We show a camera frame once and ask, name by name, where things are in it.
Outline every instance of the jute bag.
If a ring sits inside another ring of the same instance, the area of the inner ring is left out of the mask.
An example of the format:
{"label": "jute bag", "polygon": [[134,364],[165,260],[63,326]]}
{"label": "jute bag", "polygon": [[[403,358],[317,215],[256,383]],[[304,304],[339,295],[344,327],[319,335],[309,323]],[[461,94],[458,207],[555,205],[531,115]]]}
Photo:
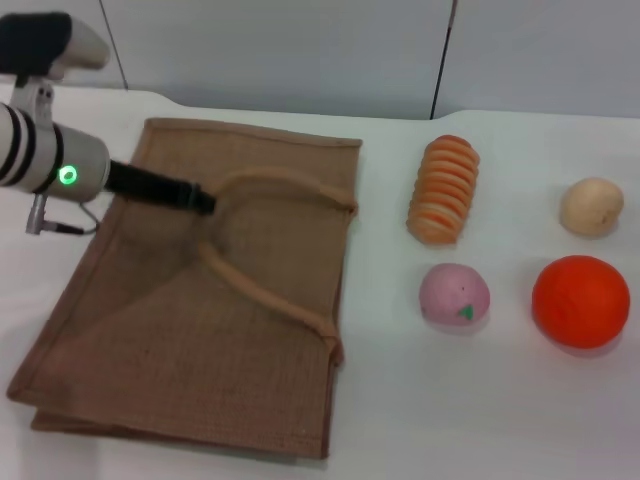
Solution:
{"label": "jute bag", "polygon": [[36,430],[326,457],[360,144],[147,121],[133,163],[216,212],[114,199],[9,398]]}

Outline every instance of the sliced orange vegetable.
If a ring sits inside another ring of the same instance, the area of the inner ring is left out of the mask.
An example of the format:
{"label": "sliced orange vegetable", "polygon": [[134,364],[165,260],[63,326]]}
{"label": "sliced orange vegetable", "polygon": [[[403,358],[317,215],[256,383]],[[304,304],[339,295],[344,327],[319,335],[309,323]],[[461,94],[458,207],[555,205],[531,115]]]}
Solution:
{"label": "sliced orange vegetable", "polygon": [[479,163],[471,145],[453,135],[427,146],[409,203],[412,235],[429,244],[456,242],[469,214]]}

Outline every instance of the orange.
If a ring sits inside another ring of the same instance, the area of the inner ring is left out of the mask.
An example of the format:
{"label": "orange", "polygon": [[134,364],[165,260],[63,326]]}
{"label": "orange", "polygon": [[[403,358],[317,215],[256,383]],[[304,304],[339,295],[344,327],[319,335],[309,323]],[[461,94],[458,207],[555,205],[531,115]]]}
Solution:
{"label": "orange", "polygon": [[622,275],[597,258],[573,255],[550,263],[533,287],[533,315],[553,340],[597,348],[613,340],[629,316]]}

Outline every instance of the bag handle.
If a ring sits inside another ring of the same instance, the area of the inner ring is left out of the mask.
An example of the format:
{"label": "bag handle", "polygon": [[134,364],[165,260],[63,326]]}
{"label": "bag handle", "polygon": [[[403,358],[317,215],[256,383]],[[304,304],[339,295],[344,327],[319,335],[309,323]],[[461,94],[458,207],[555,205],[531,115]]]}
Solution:
{"label": "bag handle", "polygon": [[[252,167],[233,172],[226,177],[210,193],[218,197],[238,184],[252,180],[273,180],[309,190],[321,197],[332,200],[340,209],[347,210],[353,218],[358,211],[358,204],[353,196],[341,189],[324,185],[313,177],[277,167]],[[323,316],[309,309],[296,305],[289,300],[261,287],[249,276],[227,262],[216,247],[206,238],[204,222],[198,231],[198,254],[204,264],[223,278],[229,285],[243,295],[262,306],[282,313],[302,323],[316,332],[329,349],[329,355],[336,365],[342,363],[344,351],[338,329],[330,316]]]}

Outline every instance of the potato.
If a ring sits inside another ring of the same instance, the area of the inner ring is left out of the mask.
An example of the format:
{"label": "potato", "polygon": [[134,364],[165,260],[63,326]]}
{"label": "potato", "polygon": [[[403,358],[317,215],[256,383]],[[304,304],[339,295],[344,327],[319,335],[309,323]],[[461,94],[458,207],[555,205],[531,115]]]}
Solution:
{"label": "potato", "polygon": [[624,206],[624,196],[615,184],[604,178],[585,178],[564,195],[560,222],[580,235],[599,236],[615,226]]}

